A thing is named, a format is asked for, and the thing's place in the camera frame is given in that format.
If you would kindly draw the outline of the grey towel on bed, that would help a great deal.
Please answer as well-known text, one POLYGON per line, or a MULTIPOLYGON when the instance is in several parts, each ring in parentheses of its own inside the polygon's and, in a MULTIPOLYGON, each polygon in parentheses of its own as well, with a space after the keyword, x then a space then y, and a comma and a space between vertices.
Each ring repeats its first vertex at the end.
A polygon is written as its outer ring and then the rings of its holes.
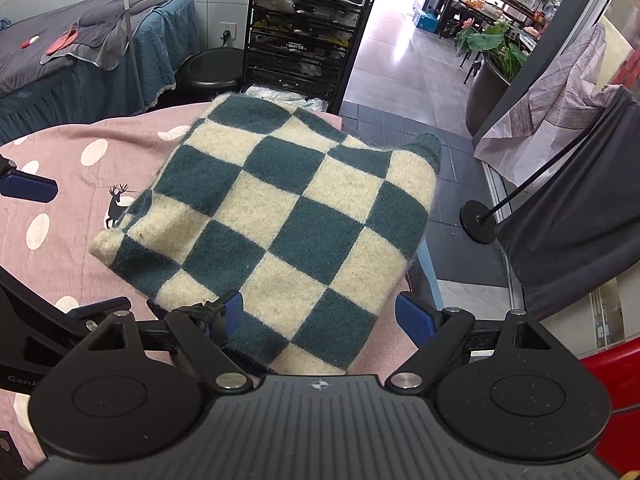
MULTIPOLYGON (((171 0, 130 0, 131 26, 171 0)), ((49 43, 42 51, 42 66, 70 56, 102 70, 114 70, 128 47, 122 0, 85 0, 46 15, 42 38, 49 43), (45 50, 70 29, 78 30, 76 41, 54 55, 45 50)))

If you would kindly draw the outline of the potted green plant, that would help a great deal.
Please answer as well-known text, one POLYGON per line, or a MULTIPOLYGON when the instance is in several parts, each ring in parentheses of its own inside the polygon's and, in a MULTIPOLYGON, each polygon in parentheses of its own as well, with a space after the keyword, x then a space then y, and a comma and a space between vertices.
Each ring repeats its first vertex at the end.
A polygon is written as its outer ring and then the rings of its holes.
POLYGON ((503 18, 482 32, 472 18, 467 18, 454 38, 454 45, 459 54, 477 55, 465 109, 466 128, 471 136, 476 136, 526 63, 528 53, 522 46, 520 31, 503 18))

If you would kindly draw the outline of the red box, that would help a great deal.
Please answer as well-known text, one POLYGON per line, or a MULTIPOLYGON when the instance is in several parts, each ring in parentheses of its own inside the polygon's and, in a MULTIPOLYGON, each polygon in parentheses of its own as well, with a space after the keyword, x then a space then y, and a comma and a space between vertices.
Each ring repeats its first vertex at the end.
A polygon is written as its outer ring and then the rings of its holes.
POLYGON ((587 356, 582 364, 602 382, 612 401, 597 456, 621 476, 639 471, 639 339, 587 356))

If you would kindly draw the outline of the green cream checkered sweater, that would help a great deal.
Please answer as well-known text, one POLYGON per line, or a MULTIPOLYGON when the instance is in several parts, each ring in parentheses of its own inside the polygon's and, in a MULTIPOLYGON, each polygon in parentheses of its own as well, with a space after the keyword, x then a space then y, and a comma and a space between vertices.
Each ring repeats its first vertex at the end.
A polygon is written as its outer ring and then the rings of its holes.
POLYGON ((376 148, 224 94, 89 249, 166 311, 239 292, 229 346, 268 370, 343 374, 416 254, 441 158, 431 133, 376 148))

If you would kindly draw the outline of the black trolley shelf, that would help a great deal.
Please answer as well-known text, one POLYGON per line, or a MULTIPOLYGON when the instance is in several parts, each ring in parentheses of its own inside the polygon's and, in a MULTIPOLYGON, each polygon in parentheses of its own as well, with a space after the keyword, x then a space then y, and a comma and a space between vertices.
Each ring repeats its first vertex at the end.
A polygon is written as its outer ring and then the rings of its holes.
POLYGON ((244 88, 293 92, 340 111, 375 0, 248 0, 244 88))

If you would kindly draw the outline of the small red white item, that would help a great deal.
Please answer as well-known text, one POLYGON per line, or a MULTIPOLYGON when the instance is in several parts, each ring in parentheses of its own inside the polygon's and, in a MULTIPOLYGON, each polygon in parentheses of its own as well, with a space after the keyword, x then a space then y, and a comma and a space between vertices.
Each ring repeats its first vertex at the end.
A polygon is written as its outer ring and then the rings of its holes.
POLYGON ((32 44, 34 44, 39 39, 40 39, 40 37, 38 35, 30 37, 29 39, 27 39, 27 40, 25 40, 25 41, 23 41, 21 43, 21 49, 27 49, 28 47, 30 47, 32 44))

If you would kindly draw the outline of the striped pale hanging cloth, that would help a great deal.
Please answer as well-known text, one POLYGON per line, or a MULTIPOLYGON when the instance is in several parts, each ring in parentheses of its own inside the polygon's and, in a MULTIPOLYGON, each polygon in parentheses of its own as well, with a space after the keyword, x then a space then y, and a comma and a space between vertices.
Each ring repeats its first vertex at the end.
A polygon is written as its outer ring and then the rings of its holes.
POLYGON ((614 74, 630 52, 624 36, 600 18, 484 134, 475 158, 522 184, 602 114, 617 92, 614 74))

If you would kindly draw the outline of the red pouch on bed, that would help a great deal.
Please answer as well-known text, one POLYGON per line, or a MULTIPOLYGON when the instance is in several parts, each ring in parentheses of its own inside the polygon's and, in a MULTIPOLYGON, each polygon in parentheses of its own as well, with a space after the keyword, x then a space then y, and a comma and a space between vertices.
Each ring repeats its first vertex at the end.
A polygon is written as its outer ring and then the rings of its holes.
POLYGON ((61 37, 56 38, 52 44, 44 51, 46 55, 54 55, 59 50, 65 49, 66 47, 73 44, 78 37, 77 29, 70 29, 61 37))

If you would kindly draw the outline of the black round stool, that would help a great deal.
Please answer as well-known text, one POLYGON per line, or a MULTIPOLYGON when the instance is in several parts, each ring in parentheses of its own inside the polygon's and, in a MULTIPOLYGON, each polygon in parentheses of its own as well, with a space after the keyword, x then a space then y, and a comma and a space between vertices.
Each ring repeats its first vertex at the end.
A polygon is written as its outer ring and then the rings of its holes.
POLYGON ((178 88, 189 98, 209 99, 237 92, 244 84, 244 51, 219 47, 191 56, 177 73, 178 88))

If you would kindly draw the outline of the black stand with round base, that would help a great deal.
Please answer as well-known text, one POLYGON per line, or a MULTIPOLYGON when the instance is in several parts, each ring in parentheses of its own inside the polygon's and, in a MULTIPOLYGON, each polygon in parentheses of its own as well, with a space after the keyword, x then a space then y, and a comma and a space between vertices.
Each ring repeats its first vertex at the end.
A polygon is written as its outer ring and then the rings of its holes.
POLYGON ((571 140, 565 148, 562 148, 558 154, 554 155, 552 159, 545 162, 540 168, 533 172, 522 184, 514 188, 505 198, 499 200, 495 206, 489 208, 479 200, 468 200, 465 202, 459 211, 460 223, 463 232, 475 243, 481 245, 491 244, 496 239, 496 227, 498 221, 495 214, 499 212, 504 206, 510 203, 516 196, 523 193, 529 185, 533 184, 539 177, 541 177, 548 169, 555 166, 563 158, 575 151, 575 148, 582 143, 587 136, 590 135, 592 129, 600 120, 602 115, 597 119, 593 119, 591 124, 582 133, 579 133, 574 140, 571 140))

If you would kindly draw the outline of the dark grey hanging cloth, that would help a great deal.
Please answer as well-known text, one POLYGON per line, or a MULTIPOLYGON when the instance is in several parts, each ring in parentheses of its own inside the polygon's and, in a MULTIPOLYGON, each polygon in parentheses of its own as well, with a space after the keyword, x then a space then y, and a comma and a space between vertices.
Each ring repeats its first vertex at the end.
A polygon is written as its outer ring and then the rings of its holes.
POLYGON ((497 226, 526 310, 548 318, 639 260, 639 103, 619 88, 570 159, 497 226))

